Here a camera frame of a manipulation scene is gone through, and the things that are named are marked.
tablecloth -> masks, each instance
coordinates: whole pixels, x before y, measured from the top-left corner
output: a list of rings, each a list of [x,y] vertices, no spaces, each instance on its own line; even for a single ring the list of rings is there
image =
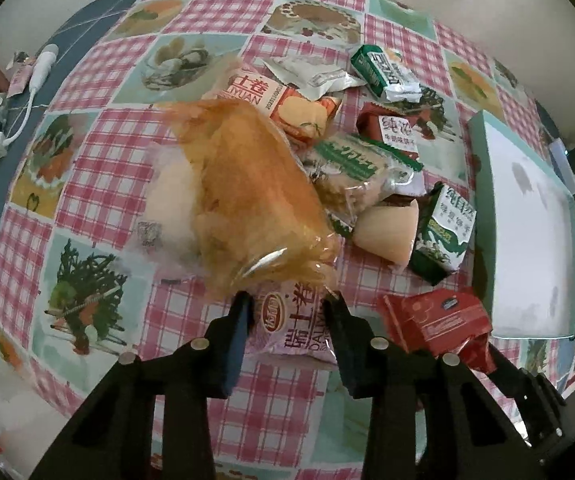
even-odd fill
[[[225,302],[205,299],[199,278],[156,282],[151,265],[122,251],[152,177],[147,147],[174,143],[154,105],[199,98],[227,53],[269,75],[263,57],[315,54],[347,66],[362,43],[399,50],[424,85],[423,102],[436,105],[424,117],[432,127],[418,134],[428,188],[442,180],[475,202],[467,121],[482,108],[547,160],[535,100],[511,72],[455,30],[395,0],[137,0],[62,82],[0,218],[0,352],[45,400],[71,415],[120,352],[132,349],[143,359],[170,354],[226,312]],[[174,80],[166,60],[192,49],[208,51],[213,64]],[[364,88],[344,92],[335,126],[354,131],[358,111],[371,100]],[[469,286],[472,264],[470,252],[440,286]],[[384,333],[378,294],[432,290],[350,242],[337,269],[347,303],[377,333]],[[81,326],[50,314],[83,287],[94,308],[81,314]],[[556,341],[493,342],[513,362],[559,378]],[[517,420],[514,403],[481,380]],[[162,406],[159,399],[155,463]],[[369,407],[369,400],[349,398],[338,372],[249,357],[232,396],[209,402],[221,478],[359,478]]]

white cable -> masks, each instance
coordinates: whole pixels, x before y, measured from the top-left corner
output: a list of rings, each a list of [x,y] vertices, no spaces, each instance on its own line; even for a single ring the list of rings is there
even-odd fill
[[[12,142],[14,142],[18,136],[23,132],[23,128],[27,124],[27,120],[29,119],[29,115],[32,111],[32,103],[34,102],[34,96],[36,95],[36,90],[32,90],[29,93],[29,100],[27,101],[27,112],[25,112],[25,117],[23,117],[23,122],[20,123],[19,128],[16,130],[16,133],[11,137],[8,137],[3,141],[3,146],[8,147]]]

checkered tablecloth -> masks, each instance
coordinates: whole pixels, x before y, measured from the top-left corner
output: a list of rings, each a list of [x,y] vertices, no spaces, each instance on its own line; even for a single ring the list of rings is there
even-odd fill
[[[158,11],[147,10],[154,9],[148,5],[158,1],[138,0],[134,7],[140,6],[139,12],[151,16],[152,12]],[[162,123],[161,112],[152,107],[157,99],[169,100],[170,95],[161,93],[156,94],[158,98],[150,99],[150,94],[139,87],[146,60],[171,38],[186,38],[187,44],[191,38],[194,46],[203,42],[210,48],[212,44],[236,36],[236,41],[240,41],[238,54],[268,75],[261,59],[287,54],[323,56],[347,67],[350,50],[357,44],[340,44],[336,36],[333,41],[304,36],[304,28],[290,28],[289,24],[281,25],[280,30],[274,24],[273,32],[267,33],[264,25],[274,10],[289,1],[183,0],[180,11],[161,22],[158,30],[142,34],[137,31],[123,38],[108,33],[98,40],[65,78],[49,105],[43,123],[36,130],[36,140],[60,114],[88,114],[91,125],[72,158],[52,218],[37,214],[35,208],[30,210],[31,196],[26,206],[14,202],[5,206],[0,220],[0,327],[24,356],[39,394],[64,414],[71,415],[88,392],[70,381],[67,371],[56,366],[54,361],[36,354],[36,348],[43,344],[39,336],[45,337],[40,332],[43,329],[40,329],[39,318],[47,309],[51,300],[50,288],[54,286],[46,261],[52,247],[57,246],[57,237],[72,238],[89,251],[120,256],[136,218],[144,210],[146,186],[153,174],[147,159],[148,147],[152,142],[174,142]],[[396,22],[396,14],[389,15],[382,7],[377,8],[373,0],[298,0],[301,6],[308,1],[314,6],[316,2],[326,4],[321,7],[326,9],[326,15],[338,8],[338,16],[355,16],[364,43],[400,50],[405,63],[423,85],[439,92],[446,114],[451,110],[456,140],[463,146],[467,176],[464,181],[456,182],[446,179],[440,170],[427,171],[428,189],[443,180],[466,198],[474,195],[474,159],[467,121],[476,110],[471,103],[459,100],[450,76],[448,57],[459,57],[484,77],[498,96],[506,123],[541,156],[547,156],[539,136],[541,124],[535,101],[524,89],[509,86],[495,72],[494,60],[451,28],[430,21],[430,34],[427,30],[411,30]],[[130,13],[128,10],[125,19],[135,20],[129,17]],[[353,131],[360,108],[371,100],[364,88],[344,92],[343,106],[333,127]],[[23,175],[21,169],[18,182]],[[59,259],[52,261],[58,265]],[[459,272],[440,286],[452,290],[470,286],[473,262],[473,254],[468,253]],[[372,310],[376,316],[376,298],[384,292],[413,295],[432,290],[409,270],[392,266],[350,242],[344,244],[337,270],[347,303]],[[227,310],[226,303],[209,300],[205,285],[197,277],[170,284],[154,280],[153,273],[149,275],[143,271],[139,279],[139,290],[144,288],[141,290],[144,300],[142,304],[130,304],[130,308],[142,312],[135,318],[138,323],[130,328],[132,339],[127,344],[143,359],[172,353],[183,343],[202,335],[208,323]],[[123,301],[131,301],[131,298],[124,295]],[[519,362],[519,341],[496,340],[494,343],[510,360]],[[87,359],[93,359],[94,355],[90,354]],[[549,346],[546,361],[546,372],[556,379],[555,344]],[[240,476],[224,478],[358,479],[360,463],[356,460],[343,463],[339,457],[327,460],[319,455],[319,448],[326,445],[320,443],[319,433],[331,397],[327,392],[329,379],[328,371],[276,367],[254,358],[246,359],[232,396],[209,403],[217,462],[229,464],[229,470],[240,473]],[[481,380],[505,412],[516,417],[513,403],[487,378]],[[154,433],[158,439],[162,432],[163,402],[163,399],[157,401],[155,411]]]

orange snack package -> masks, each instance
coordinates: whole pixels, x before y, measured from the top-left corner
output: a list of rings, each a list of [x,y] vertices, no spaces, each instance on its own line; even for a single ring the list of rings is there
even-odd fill
[[[196,172],[192,227],[208,290],[267,280],[331,288],[340,240],[283,132],[240,99],[167,108]]]
[[[297,146],[309,147],[333,132],[330,123],[341,99],[323,96],[309,101],[301,93],[257,72],[239,60],[223,73],[203,99],[237,98],[252,103],[272,119]]]

pink packet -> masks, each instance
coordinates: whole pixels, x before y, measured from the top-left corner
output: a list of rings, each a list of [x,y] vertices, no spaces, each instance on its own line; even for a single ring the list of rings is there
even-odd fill
[[[269,362],[272,359],[268,357],[276,357],[275,360],[282,364],[286,362],[283,356],[308,356],[335,365],[336,357],[321,304],[326,293],[324,288],[302,282],[262,286],[255,297],[254,327],[248,340],[248,353],[264,354],[264,360]],[[302,360],[294,360],[293,364],[319,367],[316,362],[303,365]]]
[[[25,91],[25,87],[27,86],[29,79],[32,77],[35,62],[35,57],[28,57],[23,66],[19,67],[19,69],[14,72],[14,76],[10,81],[10,88],[8,89],[8,98],[22,94]]]

